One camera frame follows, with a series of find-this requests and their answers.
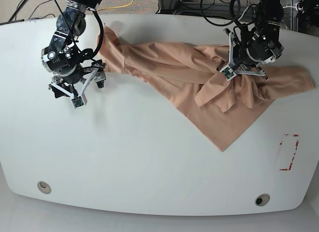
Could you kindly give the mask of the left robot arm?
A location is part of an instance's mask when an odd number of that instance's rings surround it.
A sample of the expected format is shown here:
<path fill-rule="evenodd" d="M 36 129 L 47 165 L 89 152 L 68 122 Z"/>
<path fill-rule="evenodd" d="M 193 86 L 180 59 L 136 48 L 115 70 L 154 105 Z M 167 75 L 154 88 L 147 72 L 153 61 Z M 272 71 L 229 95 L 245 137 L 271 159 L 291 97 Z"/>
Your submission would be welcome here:
<path fill-rule="evenodd" d="M 225 28 L 229 37 L 228 62 L 219 70 L 228 81 L 239 74 L 268 77 L 260 67 L 261 64 L 275 62 L 284 50 L 279 42 L 280 22 L 284 17 L 284 9 L 280 0 L 260 0 L 250 23 L 242 24 L 239 14 L 234 13 L 234 4 L 230 2 L 230 14 L 240 29 L 240 37 L 234 31 Z"/>

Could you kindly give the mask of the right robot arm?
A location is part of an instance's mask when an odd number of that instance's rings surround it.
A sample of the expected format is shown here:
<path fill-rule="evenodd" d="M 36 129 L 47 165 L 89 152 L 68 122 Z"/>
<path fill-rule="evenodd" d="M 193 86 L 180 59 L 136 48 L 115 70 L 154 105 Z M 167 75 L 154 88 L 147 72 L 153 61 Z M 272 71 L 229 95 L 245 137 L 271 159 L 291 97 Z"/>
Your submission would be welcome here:
<path fill-rule="evenodd" d="M 91 81 L 104 87 L 106 64 L 95 60 L 102 47 L 104 27 L 97 13 L 102 0 L 66 0 L 69 5 L 61 11 L 56 31 L 48 47 L 41 52 L 44 68 L 53 74 L 49 90 L 55 98 L 68 97 L 73 108 L 86 105 L 85 90 Z M 80 50 L 77 40 L 86 28 L 85 12 L 91 11 L 98 22 L 100 34 L 95 49 Z"/>

